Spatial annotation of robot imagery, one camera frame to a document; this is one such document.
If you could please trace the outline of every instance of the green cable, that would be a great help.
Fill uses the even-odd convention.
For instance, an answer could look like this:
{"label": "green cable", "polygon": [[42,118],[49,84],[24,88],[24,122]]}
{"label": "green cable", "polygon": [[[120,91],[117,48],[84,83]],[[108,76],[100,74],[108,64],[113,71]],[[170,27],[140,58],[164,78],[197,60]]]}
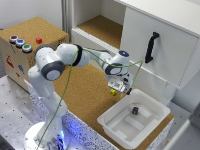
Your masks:
{"label": "green cable", "polygon": [[91,52],[91,51],[89,51],[89,50],[86,50],[86,49],[83,49],[83,50],[85,50],[85,51],[91,53],[92,55],[94,55],[95,57],[97,57],[98,59],[100,59],[101,61],[103,61],[104,63],[106,63],[106,64],[108,64],[108,65],[110,65],[110,66],[113,66],[113,67],[117,67],[117,68],[131,67],[131,66],[133,66],[133,65],[136,65],[136,64],[140,63],[140,67],[138,68],[137,73],[136,73],[136,75],[135,75],[135,77],[134,77],[134,80],[133,80],[133,84],[131,85],[131,88],[133,88],[133,85],[135,84],[137,75],[138,75],[138,73],[139,73],[139,71],[140,71],[140,68],[142,67],[143,61],[138,61],[138,62],[136,62],[136,63],[134,63],[134,64],[131,64],[131,65],[128,65],[128,66],[115,66],[115,65],[111,65],[111,64],[107,63],[105,60],[99,58],[99,57],[98,57],[96,54],[94,54],[93,52]]}
{"label": "green cable", "polygon": [[[134,83],[135,83],[135,81],[136,81],[137,75],[138,75],[138,73],[139,73],[139,71],[140,71],[140,68],[141,68],[141,66],[142,66],[142,64],[143,64],[143,61],[138,61],[138,62],[136,62],[136,63],[134,63],[134,64],[131,64],[131,65],[128,65],[128,66],[115,66],[115,65],[111,65],[111,64],[107,63],[106,61],[104,61],[103,59],[99,58],[97,55],[95,55],[95,54],[92,53],[91,51],[86,50],[86,49],[84,49],[84,50],[87,51],[87,52],[89,52],[89,53],[91,53],[92,55],[94,55],[95,57],[97,57],[98,59],[100,59],[101,61],[103,61],[104,63],[106,63],[106,64],[108,64],[108,65],[110,65],[110,66],[113,66],[113,67],[117,67],[117,68],[130,67],[130,66],[133,66],[133,65],[136,65],[136,64],[140,63],[140,67],[139,67],[138,70],[137,70],[137,73],[136,73],[136,75],[135,75],[135,77],[134,77],[133,84],[132,84],[132,86],[131,86],[131,87],[133,87],[133,85],[134,85]],[[43,133],[43,135],[42,135],[42,138],[40,139],[40,142],[39,142],[39,144],[38,144],[37,150],[38,150],[38,148],[39,148],[39,146],[40,146],[40,144],[41,144],[41,142],[42,142],[42,139],[43,139],[43,137],[44,137],[46,131],[48,130],[48,128],[49,128],[49,126],[51,125],[51,123],[53,122],[53,120],[54,120],[54,118],[55,118],[55,116],[56,116],[56,114],[57,114],[57,112],[58,112],[58,109],[60,108],[60,104],[61,104],[61,102],[62,102],[62,100],[63,100],[63,97],[64,97],[64,95],[65,95],[65,93],[66,93],[66,90],[67,90],[67,88],[68,88],[68,85],[69,85],[70,76],[71,76],[71,71],[72,71],[72,66],[73,66],[72,64],[73,64],[73,62],[74,62],[75,56],[76,56],[76,54],[78,53],[78,51],[79,51],[79,50],[77,50],[77,51],[75,52],[75,54],[73,55],[72,63],[71,63],[70,70],[69,70],[69,77],[68,77],[68,81],[67,81],[67,84],[66,84],[66,86],[65,86],[63,95],[62,95],[62,97],[61,97],[61,100],[60,100],[60,102],[59,102],[59,104],[58,104],[58,107],[57,107],[57,109],[56,109],[56,112],[55,112],[54,116],[52,117],[50,123],[48,124],[47,128],[45,129],[45,131],[44,131],[44,133]]]}
{"label": "green cable", "polygon": [[70,80],[70,76],[71,76],[71,71],[72,71],[73,62],[74,62],[75,56],[76,56],[76,54],[78,53],[78,51],[79,51],[79,50],[77,50],[76,53],[73,55],[71,67],[70,67],[70,70],[69,70],[69,77],[68,77],[67,84],[66,84],[66,86],[65,86],[65,90],[64,90],[63,95],[62,95],[62,97],[61,97],[61,100],[60,100],[60,102],[59,102],[59,104],[58,104],[58,107],[57,107],[57,109],[56,109],[56,112],[55,112],[55,114],[53,115],[53,118],[52,118],[51,121],[49,122],[47,128],[45,129],[45,131],[44,131],[44,133],[43,133],[43,135],[42,135],[42,138],[40,139],[40,142],[39,142],[39,144],[38,144],[37,150],[38,150],[38,148],[39,148],[39,146],[40,146],[40,144],[41,144],[41,142],[42,142],[42,139],[43,139],[45,133],[47,132],[47,129],[49,128],[49,126],[50,126],[51,123],[53,122],[53,120],[54,120],[54,118],[55,118],[55,116],[56,116],[56,114],[57,114],[57,112],[58,112],[58,109],[60,108],[60,104],[61,104],[61,102],[62,102],[62,100],[63,100],[63,97],[64,97],[64,95],[65,95],[65,93],[66,93],[66,90],[67,90],[67,87],[68,87],[68,85],[69,85],[69,80]]}

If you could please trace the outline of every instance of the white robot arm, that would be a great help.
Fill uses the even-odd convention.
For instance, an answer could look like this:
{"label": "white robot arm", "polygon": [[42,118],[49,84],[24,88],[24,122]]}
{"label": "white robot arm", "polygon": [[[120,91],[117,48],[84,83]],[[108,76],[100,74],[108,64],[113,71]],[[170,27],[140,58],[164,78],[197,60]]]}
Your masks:
{"label": "white robot arm", "polygon": [[36,64],[29,70],[28,76],[33,88],[39,97],[41,97],[43,104],[49,111],[44,126],[38,132],[37,137],[35,137],[36,143],[42,139],[42,147],[46,147],[48,145],[47,143],[53,141],[53,139],[56,138],[55,136],[60,134],[63,130],[61,117],[67,111],[67,105],[64,102],[62,102],[54,121],[48,127],[61,99],[55,92],[52,81],[61,76],[65,70],[65,65],[71,65],[72,58],[77,50],[79,51],[75,56],[73,66],[83,67],[90,59],[93,59],[105,72],[105,80],[108,81],[108,86],[111,89],[119,91],[122,94],[130,94],[131,92],[133,75],[127,70],[127,67],[111,66],[128,66],[130,58],[127,52],[119,51],[118,54],[112,57],[106,50],[98,51],[89,48],[83,49],[81,46],[73,44],[61,44],[56,51],[49,45],[39,46],[35,52]]}

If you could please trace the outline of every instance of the cork surface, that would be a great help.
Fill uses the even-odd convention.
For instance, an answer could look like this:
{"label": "cork surface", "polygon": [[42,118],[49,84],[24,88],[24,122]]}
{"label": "cork surface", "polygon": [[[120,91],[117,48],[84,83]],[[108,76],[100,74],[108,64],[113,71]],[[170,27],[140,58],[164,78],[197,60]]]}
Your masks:
{"label": "cork surface", "polygon": [[[62,76],[54,81],[56,92],[60,96],[62,96],[67,83],[69,68],[66,67]],[[102,126],[97,122],[100,115],[121,99],[120,93],[116,96],[109,94],[110,88],[104,80],[104,75],[103,72],[90,64],[81,68],[74,67],[64,101],[72,113],[120,150],[123,150],[121,146],[105,134]],[[172,119],[173,115],[168,115],[136,150],[146,149]]]}
{"label": "cork surface", "polygon": [[[24,39],[26,44],[30,44],[35,51],[39,45],[50,44],[68,34],[42,18],[35,17],[0,31],[0,37],[7,42],[12,35]],[[42,37],[43,43],[37,44],[37,37]]]}
{"label": "cork surface", "polygon": [[120,48],[123,26],[116,22],[103,16],[97,16],[77,27],[118,49]]}

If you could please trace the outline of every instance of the cardboard box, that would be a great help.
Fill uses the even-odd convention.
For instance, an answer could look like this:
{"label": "cardboard box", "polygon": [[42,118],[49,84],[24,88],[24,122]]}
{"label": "cardboard box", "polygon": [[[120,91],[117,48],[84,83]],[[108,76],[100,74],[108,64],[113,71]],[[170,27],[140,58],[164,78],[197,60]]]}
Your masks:
{"label": "cardboard box", "polygon": [[[23,53],[22,49],[10,44],[9,38],[17,35],[19,39],[25,40],[26,44],[32,46],[33,52]],[[36,38],[41,37],[41,44],[49,44],[54,50],[61,43],[69,43],[69,35],[40,17],[35,17],[12,27],[0,31],[0,50],[9,77],[28,91],[24,79],[28,79],[28,70],[35,65],[35,50],[41,44]]]}

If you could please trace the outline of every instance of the door handle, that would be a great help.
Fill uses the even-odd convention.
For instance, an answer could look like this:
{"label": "door handle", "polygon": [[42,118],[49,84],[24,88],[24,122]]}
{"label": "door handle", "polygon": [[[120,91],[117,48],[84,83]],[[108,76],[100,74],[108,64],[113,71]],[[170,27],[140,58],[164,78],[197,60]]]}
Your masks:
{"label": "door handle", "polygon": [[153,50],[153,46],[154,46],[154,40],[157,39],[160,35],[156,32],[153,32],[153,36],[151,37],[151,39],[149,40],[149,45],[147,48],[147,53],[146,53],[146,57],[145,57],[145,63],[148,64],[150,61],[153,60],[153,57],[151,56],[152,50]]}

